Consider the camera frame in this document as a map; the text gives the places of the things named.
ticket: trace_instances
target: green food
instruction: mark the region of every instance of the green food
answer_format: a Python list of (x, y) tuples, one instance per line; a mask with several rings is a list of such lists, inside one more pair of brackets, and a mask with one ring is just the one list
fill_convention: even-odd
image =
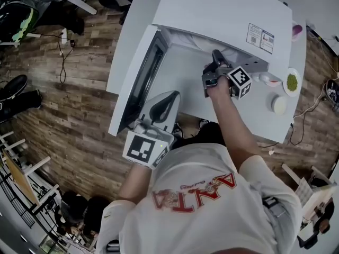
[(298, 87), (298, 81), (295, 75), (293, 74), (289, 74), (289, 76), (287, 77), (287, 88), (290, 91), (295, 91)]

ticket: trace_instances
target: hand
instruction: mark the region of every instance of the hand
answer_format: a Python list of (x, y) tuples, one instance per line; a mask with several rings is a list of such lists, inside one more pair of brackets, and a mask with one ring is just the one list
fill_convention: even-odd
[(218, 98), (230, 98), (229, 81), (226, 76), (221, 76), (218, 79), (218, 84), (214, 87), (207, 88), (207, 94), (212, 101)]
[(70, 232), (71, 232), (72, 234), (77, 234), (77, 233), (79, 233), (79, 230), (78, 230), (76, 227), (71, 226), (71, 227), (70, 227)]

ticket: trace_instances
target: white plate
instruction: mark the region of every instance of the white plate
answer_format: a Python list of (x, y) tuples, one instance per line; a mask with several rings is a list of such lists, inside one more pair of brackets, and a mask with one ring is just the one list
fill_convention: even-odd
[(295, 97), (295, 96), (297, 96), (297, 95), (299, 94), (299, 92), (300, 92), (300, 89), (301, 89), (301, 80), (300, 80), (300, 76), (299, 76), (299, 74), (298, 74), (298, 72), (297, 72), (296, 69), (294, 69), (294, 68), (289, 68), (289, 69), (288, 69), (287, 77), (288, 77), (290, 74), (294, 75), (294, 76), (297, 78), (297, 82), (298, 82), (297, 89), (296, 89), (295, 91), (291, 91), (291, 90), (289, 90), (289, 89), (287, 88), (287, 78), (286, 78), (286, 80), (284, 80), (284, 82), (282, 82), (282, 83), (283, 83), (283, 87), (284, 87), (284, 90), (285, 90), (286, 94), (287, 94), (288, 96), (290, 96), (290, 97)]

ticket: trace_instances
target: label sticker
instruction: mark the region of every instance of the label sticker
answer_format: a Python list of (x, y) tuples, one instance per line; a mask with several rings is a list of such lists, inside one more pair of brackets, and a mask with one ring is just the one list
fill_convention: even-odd
[(266, 52), (273, 53), (274, 35), (252, 23), (248, 25), (246, 42), (257, 46)]
[(247, 42), (260, 48), (261, 34), (263, 30), (250, 23), (248, 26)]
[(260, 48), (269, 53), (272, 53), (273, 45), (274, 45), (274, 36), (266, 32), (265, 30), (263, 30), (262, 36), (261, 36)]

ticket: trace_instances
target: white chair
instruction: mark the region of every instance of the white chair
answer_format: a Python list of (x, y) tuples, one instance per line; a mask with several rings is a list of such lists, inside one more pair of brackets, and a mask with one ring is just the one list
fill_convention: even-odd
[(16, 163), (13, 161), (11, 156), (7, 153), (6, 150), (3, 150), (4, 157), (6, 159), (6, 164), (8, 169), (11, 172), (13, 183), (21, 190), (24, 196), (32, 203), (36, 204), (36, 208), (33, 211), (36, 211), (53, 193), (57, 191), (59, 185), (53, 186), (49, 191), (44, 194), (42, 197), (38, 198), (35, 191), (32, 188), (32, 185), (29, 181), (28, 176), (32, 174), (35, 170), (40, 168), (42, 165), (46, 164), (51, 158), (50, 156), (44, 158), (36, 165), (27, 167), (22, 170)]
[(316, 176), (328, 183), (323, 187), (312, 188), (305, 178), (300, 179), (286, 164), (282, 164), (281, 167), (298, 184), (296, 195), (299, 197), (302, 205), (302, 215), (306, 220), (310, 220), (315, 214), (314, 209), (321, 203), (327, 203), (332, 197), (333, 193), (336, 191), (337, 183), (330, 181), (316, 167), (312, 167)]
[(18, 155), (14, 153), (14, 151), (12, 150), (14, 147), (22, 144), (22, 143), (25, 143), (26, 142), (26, 139), (21, 139), (20, 141), (18, 142), (15, 142), (14, 144), (12, 145), (8, 145), (7, 141), (5, 140), (5, 137), (13, 134), (14, 131), (11, 131), (11, 132), (8, 132), (6, 134), (3, 134), (0, 136), (0, 146), (4, 146), (5, 147), (5, 150), (8, 151), (8, 153), (10, 154), (10, 156), (15, 159), (15, 160), (18, 160)]

